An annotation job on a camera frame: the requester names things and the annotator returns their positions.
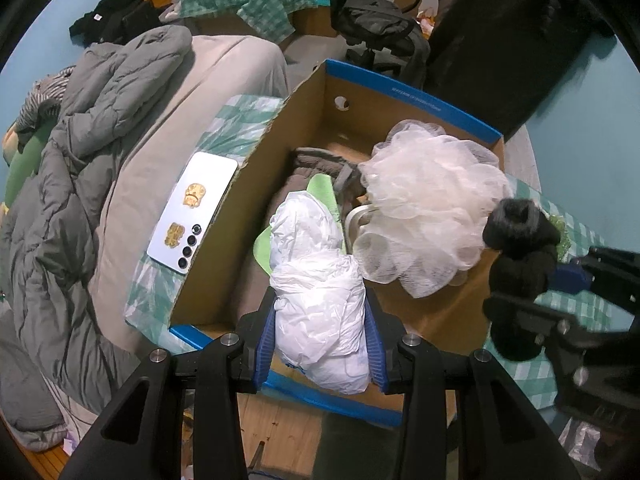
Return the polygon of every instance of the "pillow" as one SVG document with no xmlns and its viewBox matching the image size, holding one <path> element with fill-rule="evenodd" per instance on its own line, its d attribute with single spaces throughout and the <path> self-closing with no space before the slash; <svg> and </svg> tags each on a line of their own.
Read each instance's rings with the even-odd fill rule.
<svg viewBox="0 0 640 480">
<path fill-rule="evenodd" d="M 27 180 L 34 171 L 36 173 L 38 172 L 40 155 L 56 123 L 56 119 L 42 121 L 42 124 L 25 145 L 22 153 L 18 151 L 15 152 L 9 164 L 9 174 L 7 175 L 6 187 L 4 189 L 4 204 L 7 208 L 11 208 L 15 198 L 22 189 L 24 181 Z"/>
</svg>

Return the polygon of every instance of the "white phone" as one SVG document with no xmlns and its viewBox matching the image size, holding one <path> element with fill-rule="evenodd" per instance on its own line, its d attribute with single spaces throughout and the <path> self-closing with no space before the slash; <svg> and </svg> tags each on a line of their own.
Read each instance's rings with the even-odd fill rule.
<svg viewBox="0 0 640 480">
<path fill-rule="evenodd" d="M 232 158 L 194 153 L 164 206 L 146 254 L 186 274 L 237 169 Z"/>
</svg>

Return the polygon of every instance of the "gray fabric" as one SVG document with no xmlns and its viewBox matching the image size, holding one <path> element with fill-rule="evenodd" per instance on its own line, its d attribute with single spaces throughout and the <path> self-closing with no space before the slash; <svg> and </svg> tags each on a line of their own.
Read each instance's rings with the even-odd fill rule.
<svg viewBox="0 0 640 480">
<path fill-rule="evenodd" d="M 40 372 L 15 335 L 14 316 L 0 303 L 0 399 L 2 415 L 14 437 L 31 451 L 59 444 L 66 426 Z"/>
<path fill-rule="evenodd" d="M 47 75 L 33 85 L 15 120 L 15 132 L 18 134 L 20 146 L 24 146 L 31 139 L 41 120 L 58 118 L 66 85 L 73 71 L 74 67 L 68 66 L 57 74 Z"/>
<path fill-rule="evenodd" d="M 189 31 L 167 25 L 125 46 L 86 50 L 40 171 L 24 184 L 0 230 L 0 286 L 18 340 L 48 380 L 93 413 L 138 364 L 96 327 L 86 288 L 97 260 L 94 230 L 137 141 L 132 137 L 140 134 L 135 126 L 190 49 Z M 132 130 L 137 134 L 129 135 Z"/>
</svg>

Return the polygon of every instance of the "black plush toy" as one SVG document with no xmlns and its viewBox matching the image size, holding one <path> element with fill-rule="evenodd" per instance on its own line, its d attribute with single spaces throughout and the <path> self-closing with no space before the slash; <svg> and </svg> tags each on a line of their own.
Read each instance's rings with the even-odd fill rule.
<svg viewBox="0 0 640 480">
<path fill-rule="evenodd" d="M 500 251 L 489 271 L 491 292 L 535 300 L 556 269 L 560 233 L 531 200 L 506 198 L 489 215 L 484 243 Z M 491 339 L 504 358 L 527 361 L 540 354 L 535 336 L 514 320 L 493 323 Z"/>
</svg>

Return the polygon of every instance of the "light blue wall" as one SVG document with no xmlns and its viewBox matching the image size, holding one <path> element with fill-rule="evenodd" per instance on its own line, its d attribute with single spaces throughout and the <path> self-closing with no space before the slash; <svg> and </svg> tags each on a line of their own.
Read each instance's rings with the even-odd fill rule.
<svg viewBox="0 0 640 480">
<path fill-rule="evenodd" d="M 76 62 L 82 46 L 69 38 L 69 27 L 100 0 L 52 0 L 33 22 L 0 72 L 0 133 L 14 122 L 33 83 Z M 0 200 L 8 168 L 0 158 Z"/>
<path fill-rule="evenodd" d="M 607 245 L 640 252 L 640 73 L 622 45 L 591 38 L 527 129 L 544 195 Z"/>
</svg>

